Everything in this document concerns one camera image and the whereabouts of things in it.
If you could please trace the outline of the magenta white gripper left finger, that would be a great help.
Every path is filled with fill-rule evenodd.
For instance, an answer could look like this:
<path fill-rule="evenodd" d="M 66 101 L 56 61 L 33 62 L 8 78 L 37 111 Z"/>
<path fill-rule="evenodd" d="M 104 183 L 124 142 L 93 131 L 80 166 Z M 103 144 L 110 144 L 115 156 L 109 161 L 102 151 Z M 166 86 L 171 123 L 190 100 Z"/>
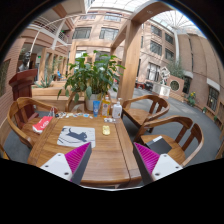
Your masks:
<path fill-rule="evenodd" d="M 66 154 L 55 154 L 41 169 L 79 185 L 91 153 L 91 143 L 86 143 Z"/>

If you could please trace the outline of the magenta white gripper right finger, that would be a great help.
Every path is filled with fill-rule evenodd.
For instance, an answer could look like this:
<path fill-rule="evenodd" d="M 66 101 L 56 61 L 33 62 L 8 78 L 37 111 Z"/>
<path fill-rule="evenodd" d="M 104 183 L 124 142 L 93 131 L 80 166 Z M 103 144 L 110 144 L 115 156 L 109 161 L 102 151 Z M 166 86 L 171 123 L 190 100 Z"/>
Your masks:
<path fill-rule="evenodd" d="M 133 154 L 145 185 L 182 169 L 168 154 L 157 154 L 151 149 L 134 142 Z"/>

